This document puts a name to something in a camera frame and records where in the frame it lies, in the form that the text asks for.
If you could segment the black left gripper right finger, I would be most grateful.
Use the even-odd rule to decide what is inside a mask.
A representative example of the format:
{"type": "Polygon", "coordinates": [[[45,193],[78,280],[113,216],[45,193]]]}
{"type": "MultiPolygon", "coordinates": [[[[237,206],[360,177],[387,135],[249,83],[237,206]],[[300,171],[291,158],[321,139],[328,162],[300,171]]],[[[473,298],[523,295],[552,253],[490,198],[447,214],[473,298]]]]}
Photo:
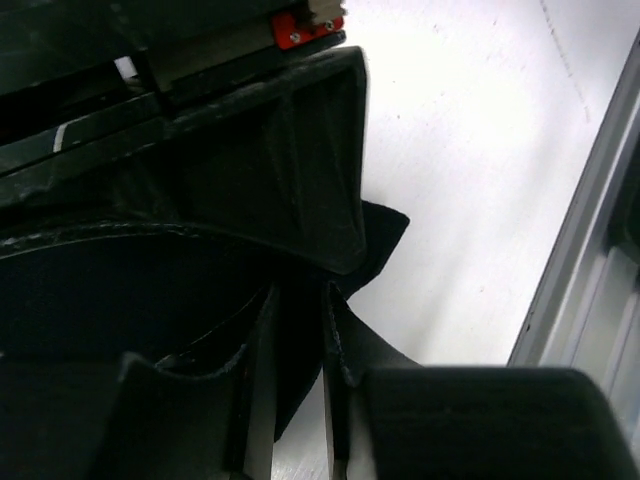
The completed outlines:
{"type": "Polygon", "coordinates": [[[418,368],[367,326],[330,283],[321,293],[323,381],[329,477],[376,479],[371,374],[418,368]]]}

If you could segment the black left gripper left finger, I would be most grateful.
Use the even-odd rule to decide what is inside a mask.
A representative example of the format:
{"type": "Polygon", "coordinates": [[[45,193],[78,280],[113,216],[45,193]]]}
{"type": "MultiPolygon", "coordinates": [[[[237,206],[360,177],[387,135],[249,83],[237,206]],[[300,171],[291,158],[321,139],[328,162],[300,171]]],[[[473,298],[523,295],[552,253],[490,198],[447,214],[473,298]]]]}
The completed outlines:
{"type": "Polygon", "coordinates": [[[276,424],[280,292],[260,289],[237,313],[156,364],[181,381],[183,479],[268,479],[276,424]]]}

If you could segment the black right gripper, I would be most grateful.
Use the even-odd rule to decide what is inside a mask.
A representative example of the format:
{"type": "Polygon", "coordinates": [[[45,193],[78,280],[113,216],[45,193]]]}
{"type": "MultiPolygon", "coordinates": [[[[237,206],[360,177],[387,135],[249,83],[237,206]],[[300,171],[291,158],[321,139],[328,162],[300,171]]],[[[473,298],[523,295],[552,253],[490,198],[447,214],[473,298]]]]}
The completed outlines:
{"type": "Polygon", "coordinates": [[[127,137],[234,73],[339,44],[340,1],[5,1],[1,203],[45,192],[69,154],[127,137]]]}

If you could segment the black sock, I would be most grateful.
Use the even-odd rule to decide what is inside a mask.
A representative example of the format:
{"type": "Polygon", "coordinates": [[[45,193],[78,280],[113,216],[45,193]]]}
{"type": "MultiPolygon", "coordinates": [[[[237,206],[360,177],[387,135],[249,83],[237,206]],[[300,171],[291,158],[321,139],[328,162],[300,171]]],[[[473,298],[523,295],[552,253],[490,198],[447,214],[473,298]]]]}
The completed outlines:
{"type": "Polygon", "coordinates": [[[163,234],[91,240],[1,262],[1,349],[10,355],[157,361],[176,354],[235,314],[263,285],[285,286],[278,331],[282,434],[320,370],[316,288],[352,296],[380,274],[408,217],[363,203],[367,255],[337,275],[237,240],[163,234]]]}

